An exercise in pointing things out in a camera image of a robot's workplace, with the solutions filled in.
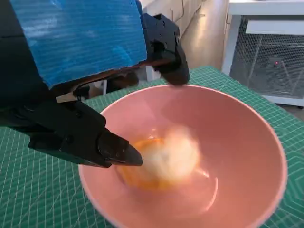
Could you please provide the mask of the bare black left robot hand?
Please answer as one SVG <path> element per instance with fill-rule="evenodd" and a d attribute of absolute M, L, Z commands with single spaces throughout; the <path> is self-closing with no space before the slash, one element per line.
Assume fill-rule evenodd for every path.
<path fill-rule="evenodd" d="M 187 84 L 179 35 L 137 0 L 1 1 L 1 126 L 28 135 L 29 148 L 76 164 L 141 166 L 140 153 L 78 90 L 141 66 Z"/>

